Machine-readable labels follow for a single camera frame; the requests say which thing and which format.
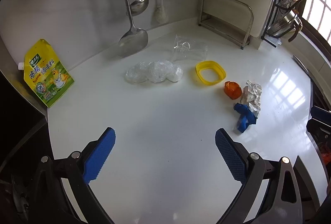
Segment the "cartoon chicken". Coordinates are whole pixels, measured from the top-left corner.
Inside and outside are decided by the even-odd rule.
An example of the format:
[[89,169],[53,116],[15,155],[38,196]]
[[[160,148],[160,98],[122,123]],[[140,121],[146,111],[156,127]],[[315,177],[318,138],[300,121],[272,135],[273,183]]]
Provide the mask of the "cartoon chicken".
[[69,75],[62,74],[55,68],[52,69],[53,78],[50,79],[50,83],[53,83],[56,87],[62,88],[67,82]]

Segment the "yellow seasoning pouch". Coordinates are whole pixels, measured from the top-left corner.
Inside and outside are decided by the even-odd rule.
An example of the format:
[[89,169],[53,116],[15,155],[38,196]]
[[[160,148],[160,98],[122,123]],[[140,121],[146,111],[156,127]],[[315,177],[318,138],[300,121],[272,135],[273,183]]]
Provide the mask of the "yellow seasoning pouch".
[[47,107],[51,107],[74,82],[44,39],[38,40],[25,55],[24,81]]

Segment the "crumpled paper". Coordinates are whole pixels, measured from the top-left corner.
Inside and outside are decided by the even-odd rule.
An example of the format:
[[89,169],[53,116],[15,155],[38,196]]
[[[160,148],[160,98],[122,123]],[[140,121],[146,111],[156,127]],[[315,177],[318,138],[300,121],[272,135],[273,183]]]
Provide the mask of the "crumpled paper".
[[161,82],[168,79],[172,82],[179,81],[183,76],[183,69],[169,61],[156,61],[151,63],[140,62],[126,72],[129,82],[142,83],[145,81]]
[[260,84],[253,83],[250,80],[247,80],[246,85],[243,90],[243,95],[240,102],[243,105],[248,106],[249,110],[252,111],[254,116],[257,118],[261,111],[261,93],[262,87]]

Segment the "countertop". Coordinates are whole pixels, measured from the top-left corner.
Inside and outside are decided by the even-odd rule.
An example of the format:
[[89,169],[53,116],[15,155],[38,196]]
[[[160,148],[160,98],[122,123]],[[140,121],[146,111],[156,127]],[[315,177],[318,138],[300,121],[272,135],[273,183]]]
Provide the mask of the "countertop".
[[[225,69],[225,80],[202,84],[195,73],[197,61],[177,62],[184,75],[176,83],[130,84],[124,79],[138,62],[169,59],[176,34],[205,42],[207,59]],[[265,160],[287,156],[294,164],[299,155],[320,202],[325,199],[324,169],[306,134],[311,82],[285,48],[262,44],[259,50],[240,50],[205,28],[184,26],[150,40],[135,55],[114,55],[112,46],[74,68],[75,83],[48,110],[48,120],[54,158],[81,151],[107,127],[115,130],[115,146],[90,187],[116,224],[216,223],[241,186],[215,145],[219,128]],[[231,100],[223,87],[225,81],[235,81],[243,88],[248,79],[262,85],[261,113],[256,125],[238,134],[233,105],[239,99]],[[255,216],[266,185],[262,183],[246,220]],[[82,216],[67,183],[65,187]]]

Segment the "yellow plastic lid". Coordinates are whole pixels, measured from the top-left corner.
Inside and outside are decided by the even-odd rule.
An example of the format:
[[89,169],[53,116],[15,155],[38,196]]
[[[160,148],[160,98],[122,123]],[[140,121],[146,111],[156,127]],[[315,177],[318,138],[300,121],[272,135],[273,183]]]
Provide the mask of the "yellow plastic lid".
[[[206,85],[215,85],[217,83],[220,83],[223,79],[225,79],[226,77],[226,72],[224,71],[224,69],[216,62],[214,61],[204,61],[201,63],[198,63],[195,66],[195,69],[197,71],[197,75],[199,77],[199,79],[201,79],[201,81],[206,84]],[[212,69],[215,71],[215,73],[218,75],[218,80],[215,81],[208,81],[205,80],[202,75],[201,75],[201,71],[205,70],[205,69]]]

